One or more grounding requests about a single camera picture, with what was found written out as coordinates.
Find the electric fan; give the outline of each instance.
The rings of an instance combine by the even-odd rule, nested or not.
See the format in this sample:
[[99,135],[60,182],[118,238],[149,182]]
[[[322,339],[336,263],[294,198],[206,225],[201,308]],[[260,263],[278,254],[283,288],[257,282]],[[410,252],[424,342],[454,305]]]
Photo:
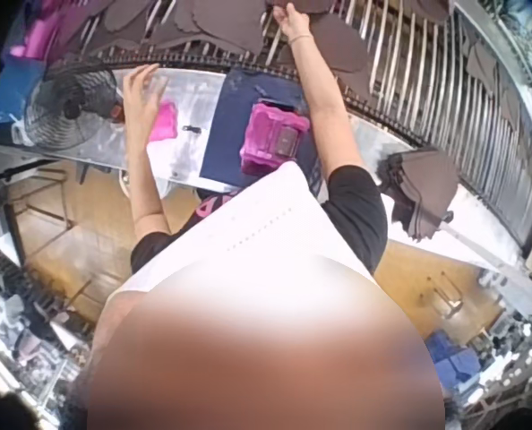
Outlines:
[[88,141],[106,121],[122,117],[110,70],[72,69],[44,78],[31,93],[25,132],[41,149],[61,151]]

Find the black shirt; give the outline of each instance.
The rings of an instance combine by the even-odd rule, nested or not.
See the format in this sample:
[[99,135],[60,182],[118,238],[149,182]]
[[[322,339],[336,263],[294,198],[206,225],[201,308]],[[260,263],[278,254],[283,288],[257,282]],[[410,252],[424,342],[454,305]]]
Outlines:
[[[363,168],[344,166],[330,175],[328,192],[330,199],[322,208],[357,258],[373,274],[388,239],[388,220],[377,185]],[[174,235],[158,232],[145,236],[131,254],[133,273],[235,196],[236,193],[219,194],[205,199]]]

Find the wooden floor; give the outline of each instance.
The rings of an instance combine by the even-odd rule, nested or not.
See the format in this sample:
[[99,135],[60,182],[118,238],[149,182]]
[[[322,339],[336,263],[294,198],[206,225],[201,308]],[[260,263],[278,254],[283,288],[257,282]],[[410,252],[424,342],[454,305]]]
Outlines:
[[[115,173],[90,170],[85,183],[75,182],[71,162],[53,165],[67,172],[64,185],[68,218],[74,227],[64,232],[64,225],[35,211],[18,216],[23,245],[31,267],[41,277],[71,297],[85,283],[90,286],[75,307],[86,317],[99,317],[108,295],[130,276],[130,254],[135,244],[130,204]],[[12,195],[25,194],[43,185],[28,179],[13,185]],[[44,211],[62,213],[60,190],[54,187],[29,198],[29,204]],[[199,200],[188,188],[177,188],[165,199],[164,206],[173,231],[188,220]],[[23,203],[16,204],[21,211]],[[42,251],[48,241],[59,236]],[[390,242],[376,279],[382,288],[406,312],[422,337],[443,328],[459,343],[466,343],[491,323],[500,307],[476,282],[479,269],[430,254],[416,248]],[[442,309],[434,288],[453,298],[462,292],[464,305],[451,320],[445,321],[434,310]]]

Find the hand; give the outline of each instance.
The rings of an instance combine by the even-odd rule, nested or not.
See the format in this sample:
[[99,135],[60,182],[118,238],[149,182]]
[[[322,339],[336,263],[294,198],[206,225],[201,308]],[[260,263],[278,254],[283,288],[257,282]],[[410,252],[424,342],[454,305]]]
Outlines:
[[299,37],[312,36],[310,17],[298,12],[292,3],[287,4],[286,10],[283,7],[274,6],[274,19],[290,44]]
[[145,99],[144,90],[149,87],[158,64],[142,65],[127,74],[123,80],[126,149],[128,152],[143,151],[149,143],[150,132],[159,114],[159,105],[168,80],[159,85]]

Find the pink object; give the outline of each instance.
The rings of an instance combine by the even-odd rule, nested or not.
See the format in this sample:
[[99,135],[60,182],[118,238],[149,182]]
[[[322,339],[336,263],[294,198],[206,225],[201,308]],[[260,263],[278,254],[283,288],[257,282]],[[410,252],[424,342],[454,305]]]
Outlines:
[[23,56],[45,60],[58,25],[59,12],[50,14],[44,20],[36,20],[25,37],[25,52]]
[[9,50],[9,53],[12,56],[23,57],[25,56],[25,46],[24,45],[15,45]]
[[178,112],[176,105],[172,101],[164,101],[160,104],[159,115],[152,127],[149,142],[164,141],[165,139],[175,139],[178,136],[176,123]]
[[303,116],[263,103],[254,105],[240,150],[242,171],[262,176],[295,160],[302,135],[309,130],[310,121]]

